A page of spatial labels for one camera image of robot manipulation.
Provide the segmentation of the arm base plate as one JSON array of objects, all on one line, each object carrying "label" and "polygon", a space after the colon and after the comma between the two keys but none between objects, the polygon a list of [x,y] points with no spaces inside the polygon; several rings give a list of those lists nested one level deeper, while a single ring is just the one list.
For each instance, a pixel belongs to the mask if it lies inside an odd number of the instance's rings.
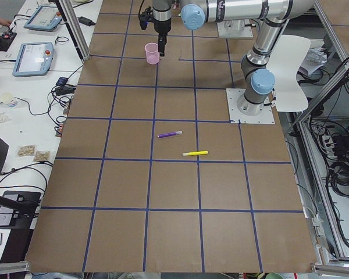
[{"label": "arm base plate", "polygon": [[251,23],[248,19],[229,20],[217,23],[219,38],[252,39]]},{"label": "arm base plate", "polygon": [[245,89],[227,88],[229,122],[233,124],[275,124],[272,107],[267,96],[264,103],[251,104],[244,96]]}]

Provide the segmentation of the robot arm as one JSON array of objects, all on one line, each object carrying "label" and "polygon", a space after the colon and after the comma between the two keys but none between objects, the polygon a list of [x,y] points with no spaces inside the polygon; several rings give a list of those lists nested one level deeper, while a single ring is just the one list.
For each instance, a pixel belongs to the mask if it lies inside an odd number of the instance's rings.
[{"label": "robot arm", "polygon": [[241,61],[247,83],[244,95],[237,101],[241,113],[258,115],[266,97],[275,86],[273,73],[266,69],[270,54],[287,22],[313,7],[313,1],[179,1],[180,17],[189,30],[197,30],[205,23],[230,20],[261,20],[253,47]]}]

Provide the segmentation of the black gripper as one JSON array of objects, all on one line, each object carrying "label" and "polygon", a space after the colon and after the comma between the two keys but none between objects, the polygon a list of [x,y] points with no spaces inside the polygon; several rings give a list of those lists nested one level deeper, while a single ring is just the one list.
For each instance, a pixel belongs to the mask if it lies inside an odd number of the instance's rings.
[{"label": "black gripper", "polygon": [[167,34],[171,29],[172,22],[172,1],[157,0],[152,1],[152,6],[147,7],[143,12],[144,1],[141,2],[138,10],[138,19],[140,28],[145,30],[148,23],[154,24],[154,29],[158,33],[158,52],[159,56],[165,56],[165,46],[167,43]]}]

